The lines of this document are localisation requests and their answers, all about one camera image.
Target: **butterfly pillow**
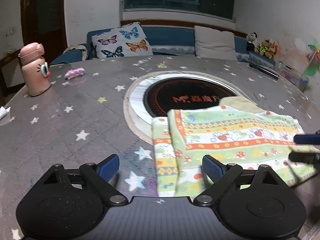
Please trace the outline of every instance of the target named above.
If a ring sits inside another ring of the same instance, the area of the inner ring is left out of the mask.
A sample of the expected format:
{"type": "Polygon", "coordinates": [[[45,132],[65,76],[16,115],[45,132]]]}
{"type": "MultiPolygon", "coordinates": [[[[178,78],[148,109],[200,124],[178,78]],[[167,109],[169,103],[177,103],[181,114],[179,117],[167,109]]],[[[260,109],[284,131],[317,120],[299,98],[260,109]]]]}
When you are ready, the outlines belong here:
{"type": "Polygon", "coordinates": [[[139,23],[132,23],[92,36],[98,58],[153,55],[139,23]]]}

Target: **orange plush toy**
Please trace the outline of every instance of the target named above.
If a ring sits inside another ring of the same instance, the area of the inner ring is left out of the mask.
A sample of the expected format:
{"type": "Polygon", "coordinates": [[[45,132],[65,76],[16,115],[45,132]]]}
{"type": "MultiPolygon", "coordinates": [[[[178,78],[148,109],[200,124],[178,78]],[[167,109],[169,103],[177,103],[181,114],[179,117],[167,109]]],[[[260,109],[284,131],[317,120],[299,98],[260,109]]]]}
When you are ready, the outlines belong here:
{"type": "Polygon", "coordinates": [[[275,56],[275,54],[278,51],[278,45],[276,45],[275,43],[271,44],[271,46],[269,47],[269,50],[264,54],[268,59],[272,59],[275,56]]]}

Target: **orange butterfly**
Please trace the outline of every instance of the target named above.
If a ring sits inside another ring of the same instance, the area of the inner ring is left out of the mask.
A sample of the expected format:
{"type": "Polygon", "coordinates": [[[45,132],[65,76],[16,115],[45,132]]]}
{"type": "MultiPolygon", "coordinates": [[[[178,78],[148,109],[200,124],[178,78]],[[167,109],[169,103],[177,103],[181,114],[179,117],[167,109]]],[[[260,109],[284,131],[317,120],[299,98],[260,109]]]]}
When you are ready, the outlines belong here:
{"type": "Polygon", "coordinates": [[[136,44],[136,43],[128,43],[126,42],[125,44],[127,44],[127,46],[130,47],[130,50],[133,51],[133,52],[137,52],[137,50],[139,49],[141,51],[141,49],[143,49],[144,51],[147,51],[148,50],[148,47],[147,47],[147,43],[145,40],[141,40],[139,42],[139,44],[136,44]]]}

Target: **brown wooden door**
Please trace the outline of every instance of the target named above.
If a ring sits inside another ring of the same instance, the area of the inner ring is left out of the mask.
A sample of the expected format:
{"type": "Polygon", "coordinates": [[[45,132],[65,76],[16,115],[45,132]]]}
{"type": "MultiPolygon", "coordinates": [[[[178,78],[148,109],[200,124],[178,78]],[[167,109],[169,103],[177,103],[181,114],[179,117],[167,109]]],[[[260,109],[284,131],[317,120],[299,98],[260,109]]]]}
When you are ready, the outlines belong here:
{"type": "Polygon", "coordinates": [[[24,45],[42,43],[48,63],[67,47],[63,0],[21,0],[24,45]]]}

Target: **throw pillow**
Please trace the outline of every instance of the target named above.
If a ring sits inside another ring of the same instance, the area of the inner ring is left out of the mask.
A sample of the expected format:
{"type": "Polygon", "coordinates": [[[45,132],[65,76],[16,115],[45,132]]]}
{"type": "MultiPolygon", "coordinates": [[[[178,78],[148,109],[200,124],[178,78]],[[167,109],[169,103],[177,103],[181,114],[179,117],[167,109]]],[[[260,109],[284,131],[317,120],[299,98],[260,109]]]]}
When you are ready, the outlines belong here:
{"type": "Polygon", "coordinates": [[[138,22],[92,36],[98,58],[149,56],[152,49],[138,22]]]}
{"type": "Polygon", "coordinates": [[[195,26],[195,48],[197,57],[237,61],[234,34],[231,32],[195,26]]]}

